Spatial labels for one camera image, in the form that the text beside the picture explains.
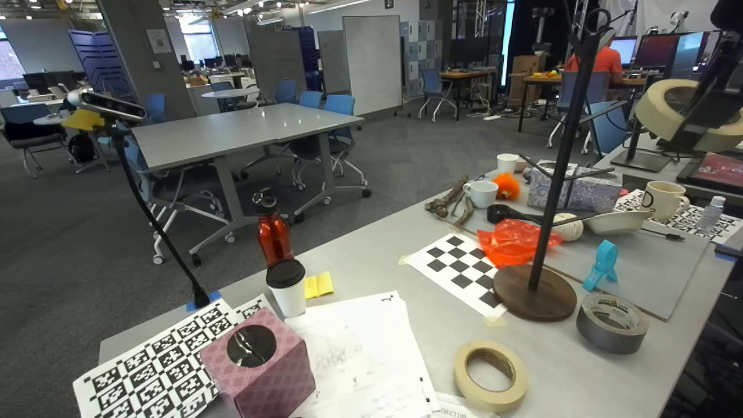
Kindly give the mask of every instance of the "red bottle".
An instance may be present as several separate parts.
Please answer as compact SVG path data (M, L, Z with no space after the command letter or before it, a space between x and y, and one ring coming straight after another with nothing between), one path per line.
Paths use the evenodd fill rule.
M280 259L292 258L292 238L286 221L278 214L259 215L257 221L257 246L265 265L272 267Z

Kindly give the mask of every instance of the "round base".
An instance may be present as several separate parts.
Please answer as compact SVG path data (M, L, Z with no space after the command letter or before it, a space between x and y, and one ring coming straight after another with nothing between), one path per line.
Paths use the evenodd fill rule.
M552 323L576 311L574 288L556 273L544 268L539 290L529 290L531 265L500 268L493 279L495 292L512 315Z

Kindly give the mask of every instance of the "gray carpet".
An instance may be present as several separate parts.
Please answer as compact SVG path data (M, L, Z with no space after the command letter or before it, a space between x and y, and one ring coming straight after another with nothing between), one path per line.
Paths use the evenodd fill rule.
M487 172L502 151L554 156L544 146L551 123L527 121L522 135L512 124L512 117L483 123L476 115L364 123L356 133L353 159L366 172L374 195L363 200L360 192L343 192L329 206L309 211L292 228L296 251L425 200L462 173ZM151 229L119 164L73 173L62 152L40 159L46 173L29 179L19 152L0 148L0 415L77 415L72 381L97 365L99 338L190 297L173 259L151 265ZM267 173L272 169L257 169L241 182L246 201ZM286 173L274 182L282 206L311 192L287 189ZM171 238L186 251L210 228L199 217L180 217ZM208 290L262 267L250 228L237 231L234 244L203 247L201 258L195 273Z

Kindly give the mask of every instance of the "bottle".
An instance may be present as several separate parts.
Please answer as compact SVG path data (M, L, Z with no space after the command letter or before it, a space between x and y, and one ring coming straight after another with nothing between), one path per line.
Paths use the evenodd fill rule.
M712 231L712 228L717 224L719 215L725 208L725 198L714 195L711 200L711 204L705 204L705 208L702 211L699 221L697 221L697 229L702 229L704 234Z
M272 267L292 258L292 238L286 221L278 214L265 214L257 221L257 246L265 265Z

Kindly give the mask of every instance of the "pink block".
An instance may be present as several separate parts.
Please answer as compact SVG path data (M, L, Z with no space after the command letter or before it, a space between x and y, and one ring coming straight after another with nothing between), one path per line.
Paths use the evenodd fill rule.
M303 338L272 311L246 318L199 360L241 418L286 418L315 389Z

